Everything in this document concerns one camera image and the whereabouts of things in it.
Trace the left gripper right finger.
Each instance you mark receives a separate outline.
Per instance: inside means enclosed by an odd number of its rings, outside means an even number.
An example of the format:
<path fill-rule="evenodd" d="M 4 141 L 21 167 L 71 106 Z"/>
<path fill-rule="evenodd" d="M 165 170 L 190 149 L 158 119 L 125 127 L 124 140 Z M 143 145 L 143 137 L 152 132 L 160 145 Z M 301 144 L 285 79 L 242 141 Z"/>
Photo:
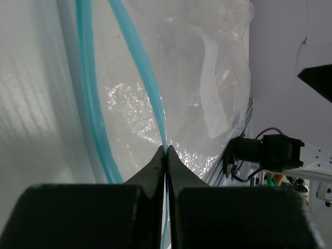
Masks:
<path fill-rule="evenodd" d="M 212 187 L 167 152 L 172 248 L 323 248 L 303 197 L 280 187 Z"/>

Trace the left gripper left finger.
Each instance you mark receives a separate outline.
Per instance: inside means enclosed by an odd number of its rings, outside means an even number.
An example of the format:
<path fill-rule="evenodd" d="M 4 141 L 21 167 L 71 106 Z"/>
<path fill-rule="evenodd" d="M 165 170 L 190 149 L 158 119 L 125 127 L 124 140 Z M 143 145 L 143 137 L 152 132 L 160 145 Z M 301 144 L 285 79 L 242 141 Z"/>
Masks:
<path fill-rule="evenodd" d="M 123 184 L 42 184 L 17 200 L 1 248 L 159 248 L 164 151 Z"/>

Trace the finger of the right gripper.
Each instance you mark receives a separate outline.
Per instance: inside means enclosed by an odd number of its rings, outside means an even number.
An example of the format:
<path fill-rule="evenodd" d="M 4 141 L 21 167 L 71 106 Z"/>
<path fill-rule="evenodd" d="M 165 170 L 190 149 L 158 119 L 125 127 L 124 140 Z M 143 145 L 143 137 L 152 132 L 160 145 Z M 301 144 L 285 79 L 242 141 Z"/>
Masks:
<path fill-rule="evenodd" d="M 332 65 L 322 65 L 303 69 L 297 77 L 331 103 Z"/>

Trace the clear zip top bag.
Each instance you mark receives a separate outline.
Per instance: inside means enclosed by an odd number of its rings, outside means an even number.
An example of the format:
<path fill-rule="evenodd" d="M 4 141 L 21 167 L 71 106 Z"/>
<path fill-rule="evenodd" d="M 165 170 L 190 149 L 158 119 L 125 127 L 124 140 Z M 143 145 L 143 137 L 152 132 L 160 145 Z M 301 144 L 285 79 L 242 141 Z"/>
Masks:
<path fill-rule="evenodd" d="M 122 184 L 158 148 L 211 186 L 251 120 L 249 1 L 57 1 L 92 167 Z"/>

